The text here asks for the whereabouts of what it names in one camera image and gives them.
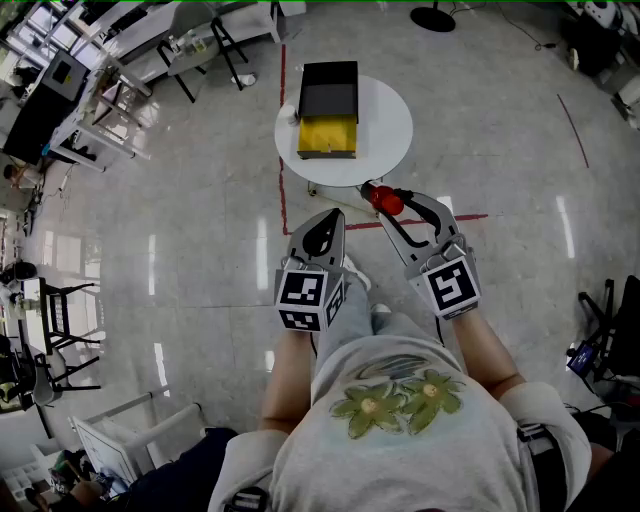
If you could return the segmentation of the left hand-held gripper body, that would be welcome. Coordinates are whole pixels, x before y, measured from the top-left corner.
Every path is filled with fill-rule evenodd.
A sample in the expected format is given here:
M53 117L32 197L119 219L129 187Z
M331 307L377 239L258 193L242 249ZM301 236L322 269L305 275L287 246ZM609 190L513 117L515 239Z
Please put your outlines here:
M285 329L326 332L345 301L344 251L312 257L292 249L275 274L274 305Z

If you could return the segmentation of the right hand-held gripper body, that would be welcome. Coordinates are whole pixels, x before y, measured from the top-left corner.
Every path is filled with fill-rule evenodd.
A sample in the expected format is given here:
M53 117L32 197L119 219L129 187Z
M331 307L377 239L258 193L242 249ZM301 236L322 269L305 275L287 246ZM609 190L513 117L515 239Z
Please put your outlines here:
M449 320L474 309L481 298L473 249L462 234L412 261L404 276L438 318Z

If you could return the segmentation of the black and yellow box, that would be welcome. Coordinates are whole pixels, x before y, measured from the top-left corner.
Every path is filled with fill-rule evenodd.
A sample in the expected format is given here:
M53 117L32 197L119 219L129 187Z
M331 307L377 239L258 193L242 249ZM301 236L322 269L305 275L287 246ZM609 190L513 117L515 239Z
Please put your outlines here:
M297 153L302 159L354 159L359 123L358 64L306 64L297 113Z

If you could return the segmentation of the person's right forearm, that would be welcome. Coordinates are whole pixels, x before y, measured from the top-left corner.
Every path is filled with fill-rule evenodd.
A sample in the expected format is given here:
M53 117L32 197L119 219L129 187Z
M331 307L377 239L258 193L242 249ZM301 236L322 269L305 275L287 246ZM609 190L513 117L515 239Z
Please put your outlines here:
M453 318L452 326L468 375L499 400L525 382L506 347L478 309Z

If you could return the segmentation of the person's left forearm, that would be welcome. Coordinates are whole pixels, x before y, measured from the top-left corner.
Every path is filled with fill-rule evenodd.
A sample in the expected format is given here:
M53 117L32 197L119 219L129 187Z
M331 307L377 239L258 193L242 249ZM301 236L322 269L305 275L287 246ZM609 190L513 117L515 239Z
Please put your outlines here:
M275 350L274 366L263 399L260 430L290 434L311 408L311 333L286 331Z

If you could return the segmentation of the light grey trousers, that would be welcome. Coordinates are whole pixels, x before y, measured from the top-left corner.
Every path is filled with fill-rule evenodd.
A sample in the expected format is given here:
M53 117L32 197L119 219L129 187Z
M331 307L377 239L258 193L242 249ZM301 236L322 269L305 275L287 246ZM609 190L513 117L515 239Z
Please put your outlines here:
M348 274L345 300L329 329L317 343L315 371L339 348L370 336L400 336L438 343L404 313L372 312L368 293L362 280Z

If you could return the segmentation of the tablet with blue screen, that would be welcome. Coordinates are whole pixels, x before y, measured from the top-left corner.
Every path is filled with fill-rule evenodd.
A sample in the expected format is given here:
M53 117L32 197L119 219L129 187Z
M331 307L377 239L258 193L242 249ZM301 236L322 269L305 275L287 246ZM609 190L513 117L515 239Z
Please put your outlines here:
M596 351L587 341L572 344L566 351L567 368L580 377L585 377L593 368Z

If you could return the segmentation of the black tripod stand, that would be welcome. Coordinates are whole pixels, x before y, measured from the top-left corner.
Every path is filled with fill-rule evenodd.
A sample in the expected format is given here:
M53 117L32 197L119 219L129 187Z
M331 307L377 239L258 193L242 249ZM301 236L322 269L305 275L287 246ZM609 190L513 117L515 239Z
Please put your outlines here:
M605 281L604 309L586 292L580 292L578 300L597 321L595 332L584 343L591 360L598 363L596 374L610 371L614 376L640 378L640 279L627 277L617 311L612 279Z

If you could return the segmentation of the white flower-print t-shirt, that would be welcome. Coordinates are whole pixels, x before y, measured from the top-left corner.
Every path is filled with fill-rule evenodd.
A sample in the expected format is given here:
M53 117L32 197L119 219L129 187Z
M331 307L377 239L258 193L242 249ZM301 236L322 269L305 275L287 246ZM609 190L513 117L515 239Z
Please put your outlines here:
M208 512L254 486L271 512L546 512L530 428L551 436L553 472L574 499L591 449L553 387L525 382L494 398L434 341L360 338L321 365L291 433L228 444Z

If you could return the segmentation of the black round stand base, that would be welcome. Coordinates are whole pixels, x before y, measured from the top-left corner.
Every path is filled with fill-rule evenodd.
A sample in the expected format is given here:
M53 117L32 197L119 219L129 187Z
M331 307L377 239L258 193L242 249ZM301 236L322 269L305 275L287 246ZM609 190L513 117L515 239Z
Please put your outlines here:
M411 21L428 31L437 33L452 32L456 28L456 22L452 15L440 10L438 4L438 1L434 1L431 7L416 7L412 9L410 12Z

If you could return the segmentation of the white table with black legs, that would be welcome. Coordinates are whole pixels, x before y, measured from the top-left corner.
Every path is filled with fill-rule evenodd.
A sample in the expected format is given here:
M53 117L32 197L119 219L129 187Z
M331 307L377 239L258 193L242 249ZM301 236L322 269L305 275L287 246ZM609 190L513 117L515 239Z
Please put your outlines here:
M229 54L231 50L245 63L249 62L224 26L215 7L207 3L188 2L180 3L176 7L169 29L156 47L161 61L167 68L167 76L175 79L191 103L195 102L195 97L181 74L196 70L206 75L204 65L218 56L223 57L238 89L242 91L245 88L232 63Z

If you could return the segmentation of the black cabinet with yellow label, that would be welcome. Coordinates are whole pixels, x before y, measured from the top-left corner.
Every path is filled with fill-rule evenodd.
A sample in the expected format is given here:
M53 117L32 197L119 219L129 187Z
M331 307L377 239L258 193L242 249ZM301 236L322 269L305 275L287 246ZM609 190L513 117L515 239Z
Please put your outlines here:
M89 69L58 51L21 107L3 146L10 157L36 164L54 131L76 107Z

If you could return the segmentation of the white frame rack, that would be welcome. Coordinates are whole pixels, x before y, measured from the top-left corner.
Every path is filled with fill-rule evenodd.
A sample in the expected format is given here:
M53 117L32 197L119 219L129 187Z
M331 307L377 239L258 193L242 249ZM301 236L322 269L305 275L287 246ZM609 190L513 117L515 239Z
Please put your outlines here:
M105 166L100 166L97 160L81 154L79 149L73 147L71 139L84 135L123 156L142 156L142 151L132 142L127 142L123 136L103 124L110 114L117 114L138 129L143 128L141 120L127 108L124 93L130 93L133 98L139 95L149 98L151 90L128 73L117 60L106 56L96 69L88 73L72 110L54 129L42 154L55 153L74 164L104 172Z

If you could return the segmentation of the black frame chair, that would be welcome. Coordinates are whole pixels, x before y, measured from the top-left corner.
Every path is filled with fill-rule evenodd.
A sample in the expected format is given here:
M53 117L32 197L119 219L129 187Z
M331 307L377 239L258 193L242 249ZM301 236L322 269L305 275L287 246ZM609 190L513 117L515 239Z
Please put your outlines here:
M90 340L86 336L71 333L68 296L87 288L96 287L95 283L59 288L50 285L42 277L39 285L40 312L43 325L45 354L52 355L54 349L65 348L72 343L100 344L99 340Z

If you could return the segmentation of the white board frame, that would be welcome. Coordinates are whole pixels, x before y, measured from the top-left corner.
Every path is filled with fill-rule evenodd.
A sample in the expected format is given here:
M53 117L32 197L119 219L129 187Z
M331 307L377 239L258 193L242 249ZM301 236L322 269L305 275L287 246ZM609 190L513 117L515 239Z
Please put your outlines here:
M96 420L72 418L76 433L82 446L96 470L111 470L125 483L132 484L144 474L156 469L155 461L165 462L149 448L163 435L169 434L187 420L200 416L201 407L192 403L159 424L143 430L141 433L106 433L97 423L110 419L113 414L102 415Z

